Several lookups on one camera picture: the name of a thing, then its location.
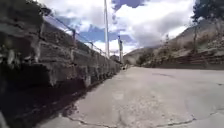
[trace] hillside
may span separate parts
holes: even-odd
[[[187,28],[168,43],[164,43],[162,46],[134,50],[125,55],[124,60],[132,65],[146,66],[152,61],[187,56],[192,52],[220,52],[224,46],[223,33],[223,21],[203,20],[197,26]]]

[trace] sky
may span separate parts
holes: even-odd
[[[88,41],[105,49],[104,0],[37,1],[52,9],[56,17]],[[111,52],[118,50],[118,35],[124,42],[124,53],[160,45],[167,34],[176,37],[190,25],[194,1],[107,0]]]

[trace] road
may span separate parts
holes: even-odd
[[[224,71],[130,68],[40,128],[223,128]]]

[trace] lamp post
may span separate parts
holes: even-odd
[[[108,18],[107,18],[107,0],[104,0],[104,23],[105,23],[105,51],[107,54],[107,58],[110,58],[110,46],[109,46],[109,38],[108,38]]]
[[[119,45],[119,53],[120,53],[119,60],[121,63],[123,63],[123,42],[120,36],[118,36],[118,45]]]

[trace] cloud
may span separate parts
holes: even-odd
[[[91,26],[104,28],[104,0],[37,0],[46,4],[59,17],[71,19],[70,25],[80,31],[88,31]],[[107,0],[108,22],[113,24],[115,10],[112,1]]]
[[[78,32],[89,32],[91,28],[104,29],[104,0],[38,0],[55,11],[57,17]],[[167,34],[171,38],[184,31],[193,15],[195,0],[139,0],[132,8],[120,5],[122,0],[107,0],[109,31],[129,36],[132,41],[125,44],[125,51],[133,47],[158,45]],[[102,40],[95,44],[104,48]],[[110,41],[111,50],[118,49],[117,41]]]
[[[110,44],[110,54],[113,54],[114,52],[116,53],[116,55],[118,55],[119,53],[119,46],[118,46],[118,41],[117,40],[112,40],[109,42]],[[135,45],[130,45],[132,43],[125,43],[123,44],[123,53],[129,53],[132,50],[136,49]],[[100,48],[102,51],[105,52],[105,43],[102,41],[96,41],[94,43],[94,45],[98,48]]]
[[[123,5],[115,13],[116,25],[124,29],[121,35],[131,36],[140,46],[157,45],[174,29],[188,26],[193,4],[194,0],[145,0],[137,8]]]

